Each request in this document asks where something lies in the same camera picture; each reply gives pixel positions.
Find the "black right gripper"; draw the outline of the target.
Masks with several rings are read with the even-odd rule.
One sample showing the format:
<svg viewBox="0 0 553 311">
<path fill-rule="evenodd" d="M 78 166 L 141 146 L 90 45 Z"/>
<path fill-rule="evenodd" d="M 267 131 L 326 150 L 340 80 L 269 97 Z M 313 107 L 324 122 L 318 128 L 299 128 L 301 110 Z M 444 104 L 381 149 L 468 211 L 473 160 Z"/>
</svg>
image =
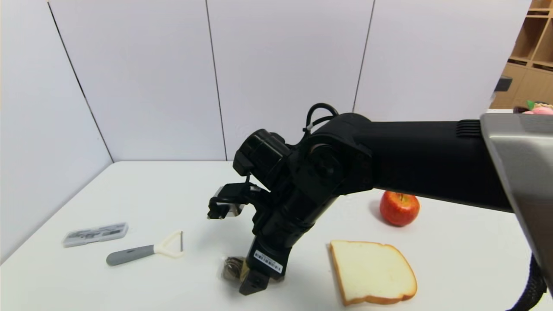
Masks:
<svg viewBox="0 0 553 311">
<path fill-rule="evenodd" d="M 239 293 L 246 296 L 264 291 L 270 277 L 284 277 L 292 248 L 315 221 L 316 210 L 312 207 L 256 207 L 255 238 L 247 256 L 248 265 L 254 270 L 242 270 Z"/>
</svg>

